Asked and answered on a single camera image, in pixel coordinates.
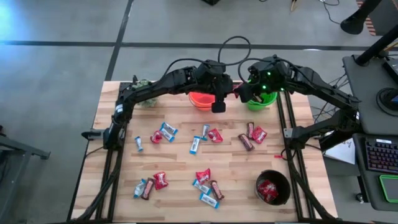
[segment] keyboard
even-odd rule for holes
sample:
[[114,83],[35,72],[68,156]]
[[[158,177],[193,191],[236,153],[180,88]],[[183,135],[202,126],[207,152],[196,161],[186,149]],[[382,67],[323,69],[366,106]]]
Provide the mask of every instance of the keyboard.
[[398,174],[398,142],[366,138],[368,169]]

